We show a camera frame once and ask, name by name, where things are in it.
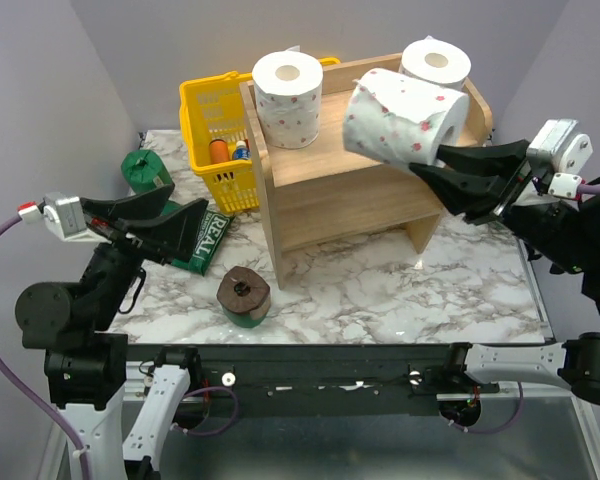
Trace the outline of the floral paper towel roll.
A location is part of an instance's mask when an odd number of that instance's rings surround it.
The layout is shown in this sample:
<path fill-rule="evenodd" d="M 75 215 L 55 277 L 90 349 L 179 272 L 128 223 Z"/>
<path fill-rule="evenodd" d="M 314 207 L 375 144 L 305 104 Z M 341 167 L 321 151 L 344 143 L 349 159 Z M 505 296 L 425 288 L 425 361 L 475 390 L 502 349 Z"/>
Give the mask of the floral paper towel roll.
<path fill-rule="evenodd" d="M 438 148 L 456 144 L 469 106 L 464 92 L 374 68 L 356 81 L 343 146 L 404 172 L 410 164 L 439 166 Z"/>
<path fill-rule="evenodd" d="M 266 142 L 283 149 L 310 145 L 320 129 L 323 68 L 300 51 L 269 53 L 253 67 L 257 116 Z"/>
<path fill-rule="evenodd" d="M 459 47 L 427 37 L 403 51 L 399 72 L 445 88 L 461 90 L 471 72 L 469 56 Z"/>

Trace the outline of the green brown roll front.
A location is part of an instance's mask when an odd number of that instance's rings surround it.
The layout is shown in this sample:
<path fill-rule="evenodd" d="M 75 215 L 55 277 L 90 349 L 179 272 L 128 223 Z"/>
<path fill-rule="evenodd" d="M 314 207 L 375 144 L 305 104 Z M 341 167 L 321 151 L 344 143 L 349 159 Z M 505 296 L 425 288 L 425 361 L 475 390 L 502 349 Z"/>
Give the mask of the green brown roll front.
<path fill-rule="evenodd" d="M 216 294 L 224 315 L 241 328 L 259 326 L 271 307 L 271 288 L 255 271 L 235 266 L 223 277 Z"/>

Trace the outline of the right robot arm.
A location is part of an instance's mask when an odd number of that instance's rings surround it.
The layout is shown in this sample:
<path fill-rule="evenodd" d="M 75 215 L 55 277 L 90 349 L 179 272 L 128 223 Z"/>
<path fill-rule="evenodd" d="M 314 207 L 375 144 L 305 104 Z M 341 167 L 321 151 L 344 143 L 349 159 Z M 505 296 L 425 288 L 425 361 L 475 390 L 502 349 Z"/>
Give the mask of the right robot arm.
<path fill-rule="evenodd" d="M 585 136 L 546 148 L 536 141 L 441 146 L 441 166 L 410 164 L 451 214 L 506 228 L 549 269 L 538 283 L 555 341 L 459 347 L 460 357 L 439 370 L 447 389 L 528 382 L 600 405 L 600 180 L 581 178 L 578 153 L 590 154 Z"/>

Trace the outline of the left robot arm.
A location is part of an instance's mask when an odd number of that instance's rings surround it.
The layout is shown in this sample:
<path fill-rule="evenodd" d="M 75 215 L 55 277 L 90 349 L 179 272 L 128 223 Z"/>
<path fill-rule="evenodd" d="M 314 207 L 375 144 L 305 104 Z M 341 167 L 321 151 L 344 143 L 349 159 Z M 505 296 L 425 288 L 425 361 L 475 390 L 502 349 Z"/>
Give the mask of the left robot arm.
<path fill-rule="evenodd" d="M 165 185 L 118 200 L 55 192 L 19 210 L 24 221 L 43 221 L 65 242 L 95 246 L 79 280 L 33 284 L 15 304 L 23 346 L 45 354 L 52 409 L 70 428 L 71 473 L 78 479 L 158 478 L 178 405 L 202 382 L 196 348 L 161 348 L 140 414 L 123 432 L 128 338 L 110 325 L 123 301 L 137 297 L 145 263 L 192 256 L 208 206 L 198 199 L 167 211 L 172 191 Z"/>

